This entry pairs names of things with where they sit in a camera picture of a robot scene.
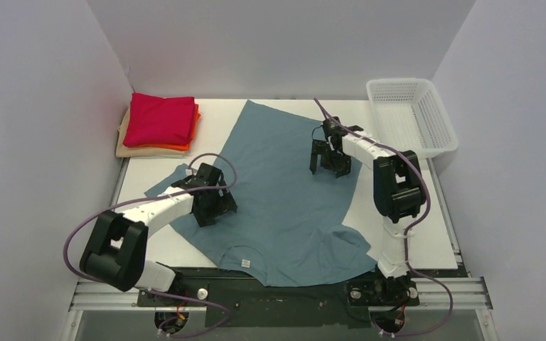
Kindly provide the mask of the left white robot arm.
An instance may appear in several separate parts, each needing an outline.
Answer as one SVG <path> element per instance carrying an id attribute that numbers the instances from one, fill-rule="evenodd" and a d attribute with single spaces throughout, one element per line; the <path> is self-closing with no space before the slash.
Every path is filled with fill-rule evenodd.
<path id="1" fill-rule="evenodd" d="M 184 289 L 182 275 L 147 259 L 149 237 L 185 216 L 191 216 L 199 227 L 214 225 L 219 216 L 236 212 L 237 203 L 222 170 L 206 163 L 190 169 L 162 197 L 123 212 L 99 214 L 81 256 L 80 270 L 120 291 L 152 289 L 165 305 L 179 303 Z"/>

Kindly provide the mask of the blue-grey t shirt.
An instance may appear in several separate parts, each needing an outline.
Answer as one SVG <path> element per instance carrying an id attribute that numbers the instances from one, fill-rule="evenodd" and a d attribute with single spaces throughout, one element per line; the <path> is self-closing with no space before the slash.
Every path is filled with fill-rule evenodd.
<path id="1" fill-rule="evenodd" d="M 311 101 L 269 107 L 250 100 L 203 100 L 195 153 L 233 182 L 237 212 L 199 227 L 185 216 L 149 240 L 169 266 L 244 271 L 266 286 L 338 283 L 372 271 L 370 244 L 348 218 L 360 166 L 337 178 L 309 170 L 322 113 Z"/>

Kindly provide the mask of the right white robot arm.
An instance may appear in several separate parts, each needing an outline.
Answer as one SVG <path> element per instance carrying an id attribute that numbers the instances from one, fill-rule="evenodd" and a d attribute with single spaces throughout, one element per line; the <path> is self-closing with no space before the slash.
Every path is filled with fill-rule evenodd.
<path id="1" fill-rule="evenodd" d="M 409 273 L 405 247 L 408 217 L 416 218 L 426 196 L 419 175 L 419 161 L 412 151 L 400 155 L 381 147 L 359 126 L 341 126 L 338 117 L 322 121 L 322 139 L 311 143 L 309 170 L 322 167 L 337 178 L 350 174 L 352 162 L 359 161 L 373 172 L 373 202 L 383 216 L 385 232 L 378 269 L 385 277 L 375 282 L 373 293 L 384 305 L 394 303 L 402 295 L 396 278 Z"/>

